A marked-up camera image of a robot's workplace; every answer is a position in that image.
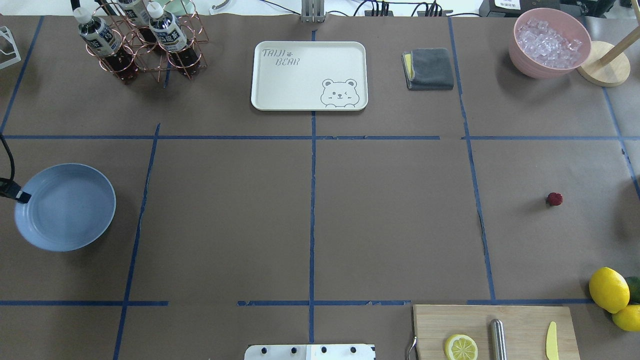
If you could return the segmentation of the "green lime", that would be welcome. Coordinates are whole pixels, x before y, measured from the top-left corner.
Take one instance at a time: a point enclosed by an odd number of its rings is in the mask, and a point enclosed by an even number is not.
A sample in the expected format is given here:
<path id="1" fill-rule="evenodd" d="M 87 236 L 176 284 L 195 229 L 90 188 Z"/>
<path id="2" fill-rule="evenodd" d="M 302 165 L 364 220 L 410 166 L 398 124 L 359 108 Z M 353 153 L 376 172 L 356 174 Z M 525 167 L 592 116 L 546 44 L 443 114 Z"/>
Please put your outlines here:
<path id="1" fill-rule="evenodd" d="M 624 280 L 630 292 L 630 304 L 638 305 L 640 303 L 640 277 L 626 276 Z"/>

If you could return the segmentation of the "tea bottle one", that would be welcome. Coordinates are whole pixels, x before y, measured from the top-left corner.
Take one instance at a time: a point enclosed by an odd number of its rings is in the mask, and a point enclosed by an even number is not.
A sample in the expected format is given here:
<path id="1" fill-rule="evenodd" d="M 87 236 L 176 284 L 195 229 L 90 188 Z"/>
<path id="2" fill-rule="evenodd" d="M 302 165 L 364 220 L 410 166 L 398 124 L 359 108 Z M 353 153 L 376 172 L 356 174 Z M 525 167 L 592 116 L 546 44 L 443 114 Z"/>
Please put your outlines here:
<path id="1" fill-rule="evenodd" d="M 78 22 L 78 34 L 89 50 L 126 84 L 135 80 L 138 67 L 133 55 L 123 46 L 121 35 L 114 33 L 104 19 L 84 7 L 77 7 L 72 14 Z"/>

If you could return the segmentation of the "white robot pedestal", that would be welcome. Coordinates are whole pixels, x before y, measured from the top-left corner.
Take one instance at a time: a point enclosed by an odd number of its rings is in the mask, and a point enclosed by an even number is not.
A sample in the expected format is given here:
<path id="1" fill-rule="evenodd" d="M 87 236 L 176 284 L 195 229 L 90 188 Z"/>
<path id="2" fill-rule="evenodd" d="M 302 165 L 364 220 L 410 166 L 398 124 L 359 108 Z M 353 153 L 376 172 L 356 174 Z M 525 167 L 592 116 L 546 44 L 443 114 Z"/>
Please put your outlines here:
<path id="1" fill-rule="evenodd" d="M 256 344 L 247 347 L 245 360 L 375 360 L 373 344 Z"/>

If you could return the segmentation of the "tea bottle two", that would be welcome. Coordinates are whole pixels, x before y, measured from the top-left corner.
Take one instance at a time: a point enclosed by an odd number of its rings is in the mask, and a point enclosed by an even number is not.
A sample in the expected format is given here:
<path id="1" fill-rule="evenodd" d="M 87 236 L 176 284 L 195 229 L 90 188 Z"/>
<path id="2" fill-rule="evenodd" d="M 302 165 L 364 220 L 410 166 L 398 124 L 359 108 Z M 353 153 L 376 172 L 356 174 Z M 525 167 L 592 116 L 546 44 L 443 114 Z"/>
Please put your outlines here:
<path id="1" fill-rule="evenodd" d="M 178 18 L 155 1 L 149 1 L 146 10 L 150 16 L 148 27 L 163 50 L 168 53 L 173 66 L 184 76 L 196 75 L 201 60 L 195 52 L 194 45 L 183 32 Z"/>

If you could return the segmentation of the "yellow lemon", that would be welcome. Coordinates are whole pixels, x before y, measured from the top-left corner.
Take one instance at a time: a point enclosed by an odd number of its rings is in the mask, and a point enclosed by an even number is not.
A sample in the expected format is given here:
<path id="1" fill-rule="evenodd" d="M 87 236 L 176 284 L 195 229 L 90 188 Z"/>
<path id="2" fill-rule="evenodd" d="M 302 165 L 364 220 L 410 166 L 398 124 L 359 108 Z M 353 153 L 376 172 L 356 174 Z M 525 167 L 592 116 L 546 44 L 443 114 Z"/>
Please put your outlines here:
<path id="1" fill-rule="evenodd" d="M 640 305 L 629 304 L 611 315 L 614 325 L 626 332 L 640 332 Z"/>
<path id="2" fill-rule="evenodd" d="M 609 267 L 597 269 L 589 280 L 590 298 L 610 314 L 620 312 L 630 303 L 630 288 L 624 277 Z"/>

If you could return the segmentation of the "red strawberry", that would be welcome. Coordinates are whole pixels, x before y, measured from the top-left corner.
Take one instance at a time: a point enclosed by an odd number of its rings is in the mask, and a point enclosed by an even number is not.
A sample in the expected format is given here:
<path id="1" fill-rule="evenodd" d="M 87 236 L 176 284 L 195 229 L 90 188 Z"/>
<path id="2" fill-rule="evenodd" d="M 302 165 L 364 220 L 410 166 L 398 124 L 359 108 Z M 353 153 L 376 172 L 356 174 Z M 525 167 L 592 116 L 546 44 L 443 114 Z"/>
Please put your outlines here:
<path id="1" fill-rule="evenodd" d="M 551 192 L 547 194 L 545 203 L 549 207 L 558 207 L 563 203 L 563 195 L 561 193 Z"/>

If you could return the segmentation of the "white cup rack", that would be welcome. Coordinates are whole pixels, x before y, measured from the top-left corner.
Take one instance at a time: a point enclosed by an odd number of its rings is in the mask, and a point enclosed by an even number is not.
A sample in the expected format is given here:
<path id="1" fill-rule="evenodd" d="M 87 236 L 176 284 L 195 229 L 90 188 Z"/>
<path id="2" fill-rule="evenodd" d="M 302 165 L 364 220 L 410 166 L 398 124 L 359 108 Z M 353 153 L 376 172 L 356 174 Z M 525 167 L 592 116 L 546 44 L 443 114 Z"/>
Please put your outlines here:
<path id="1" fill-rule="evenodd" d="M 18 44 L 7 26 L 0 27 L 0 69 L 6 69 L 22 61 Z"/>

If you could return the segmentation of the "cream bear tray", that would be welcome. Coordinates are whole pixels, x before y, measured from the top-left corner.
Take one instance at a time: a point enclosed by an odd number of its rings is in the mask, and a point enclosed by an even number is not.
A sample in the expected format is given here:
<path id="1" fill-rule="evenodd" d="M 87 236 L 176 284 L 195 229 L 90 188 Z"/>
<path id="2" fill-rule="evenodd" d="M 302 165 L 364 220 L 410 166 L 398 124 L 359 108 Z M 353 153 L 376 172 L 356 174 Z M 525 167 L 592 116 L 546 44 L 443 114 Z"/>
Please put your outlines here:
<path id="1" fill-rule="evenodd" d="M 251 104 L 260 111 L 361 111 L 369 102 L 356 41 L 263 41 L 254 48 Z"/>

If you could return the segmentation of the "tea bottle three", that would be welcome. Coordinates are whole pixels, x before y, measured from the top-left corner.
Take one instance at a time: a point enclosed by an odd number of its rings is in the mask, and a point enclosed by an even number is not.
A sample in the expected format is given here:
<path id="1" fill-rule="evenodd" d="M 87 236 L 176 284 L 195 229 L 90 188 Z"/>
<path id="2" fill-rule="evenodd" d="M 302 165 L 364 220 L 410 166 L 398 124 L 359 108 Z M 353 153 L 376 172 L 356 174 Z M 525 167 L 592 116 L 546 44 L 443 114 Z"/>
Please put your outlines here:
<path id="1" fill-rule="evenodd" d="M 162 54 L 162 48 L 158 45 L 158 40 L 154 32 L 150 29 L 150 14 L 144 0 L 117 0 L 120 9 L 126 14 L 128 21 L 137 29 L 142 41 L 151 45 L 151 49 L 158 54 Z"/>

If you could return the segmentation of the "lemon half slice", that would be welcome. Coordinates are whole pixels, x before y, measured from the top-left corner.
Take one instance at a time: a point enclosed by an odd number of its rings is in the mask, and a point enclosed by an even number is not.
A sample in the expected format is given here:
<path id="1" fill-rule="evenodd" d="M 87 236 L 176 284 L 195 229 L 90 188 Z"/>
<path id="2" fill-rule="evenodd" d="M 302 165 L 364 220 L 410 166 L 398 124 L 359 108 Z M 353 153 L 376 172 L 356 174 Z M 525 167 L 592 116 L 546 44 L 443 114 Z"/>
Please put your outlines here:
<path id="1" fill-rule="evenodd" d="M 468 335 L 455 333 L 444 344 L 443 351 L 447 360 L 477 360 L 479 349 Z"/>

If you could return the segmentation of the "blue plate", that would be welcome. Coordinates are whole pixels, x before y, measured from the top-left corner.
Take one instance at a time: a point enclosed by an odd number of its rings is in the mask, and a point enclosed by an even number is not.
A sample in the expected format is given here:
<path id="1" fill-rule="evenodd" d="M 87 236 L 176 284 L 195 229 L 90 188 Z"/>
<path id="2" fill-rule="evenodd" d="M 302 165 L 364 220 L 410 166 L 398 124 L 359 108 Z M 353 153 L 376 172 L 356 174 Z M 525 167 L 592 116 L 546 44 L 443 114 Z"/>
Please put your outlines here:
<path id="1" fill-rule="evenodd" d="M 27 242 L 46 251 L 69 252 L 91 244 L 109 228 L 117 207 L 109 179 L 76 162 L 40 171 L 23 190 L 30 199 L 16 203 L 14 222 Z"/>

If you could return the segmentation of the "yellow lemon upper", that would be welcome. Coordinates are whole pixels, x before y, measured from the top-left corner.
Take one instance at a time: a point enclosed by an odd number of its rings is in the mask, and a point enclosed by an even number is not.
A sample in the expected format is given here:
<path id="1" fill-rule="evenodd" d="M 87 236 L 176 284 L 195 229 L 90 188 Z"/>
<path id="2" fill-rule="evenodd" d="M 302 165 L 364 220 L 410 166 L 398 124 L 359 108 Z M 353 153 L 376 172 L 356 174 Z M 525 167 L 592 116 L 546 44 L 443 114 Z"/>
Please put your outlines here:
<path id="1" fill-rule="evenodd" d="M 630 288 L 624 277 L 609 267 L 597 269 L 589 280 L 590 298 L 610 314 L 620 312 L 630 303 Z"/>

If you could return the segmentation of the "green bowl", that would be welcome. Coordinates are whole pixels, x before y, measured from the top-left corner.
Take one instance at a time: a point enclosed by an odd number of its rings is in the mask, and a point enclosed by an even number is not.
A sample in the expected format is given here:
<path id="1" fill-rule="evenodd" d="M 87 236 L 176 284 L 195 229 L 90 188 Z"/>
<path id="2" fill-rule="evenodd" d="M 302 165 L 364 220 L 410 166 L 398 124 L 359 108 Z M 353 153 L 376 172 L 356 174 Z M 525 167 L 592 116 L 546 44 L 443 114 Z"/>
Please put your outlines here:
<path id="1" fill-rule="evenodd" d="M 192 0 L 158 0 L 157 2 L 162 5 L 165 11 L 176 16 L 194 14 L 197 11 Z"/>

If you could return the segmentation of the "pink bowl of ice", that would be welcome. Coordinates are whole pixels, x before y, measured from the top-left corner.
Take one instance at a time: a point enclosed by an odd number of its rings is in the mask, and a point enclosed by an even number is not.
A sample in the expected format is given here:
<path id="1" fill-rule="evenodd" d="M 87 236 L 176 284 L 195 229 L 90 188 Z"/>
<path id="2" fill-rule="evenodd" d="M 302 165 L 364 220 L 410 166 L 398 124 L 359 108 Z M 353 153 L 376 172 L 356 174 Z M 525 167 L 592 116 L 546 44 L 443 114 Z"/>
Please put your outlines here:
<path id="1" fill-rule="evenodd" d="M 534 79 L 566 75 L 585 63 L 592 39 L 582 22 L 571 14 L 549 8 L 530 9 L 519 16 L 512 30 L 512 64 Z"/>

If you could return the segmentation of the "grey folded cloth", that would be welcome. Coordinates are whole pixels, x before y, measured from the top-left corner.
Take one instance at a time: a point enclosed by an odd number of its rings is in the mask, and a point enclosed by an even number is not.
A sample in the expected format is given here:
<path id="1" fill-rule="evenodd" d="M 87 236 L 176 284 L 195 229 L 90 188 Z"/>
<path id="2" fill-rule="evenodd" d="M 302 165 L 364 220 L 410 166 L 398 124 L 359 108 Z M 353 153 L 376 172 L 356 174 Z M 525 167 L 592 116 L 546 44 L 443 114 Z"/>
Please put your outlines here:
<path id="1" fill-rule="evenodd" d="M 454 87 L 450 51 L 447 48 L 414 48 L 401 55 L 407 89 L 450 91 Z"/>

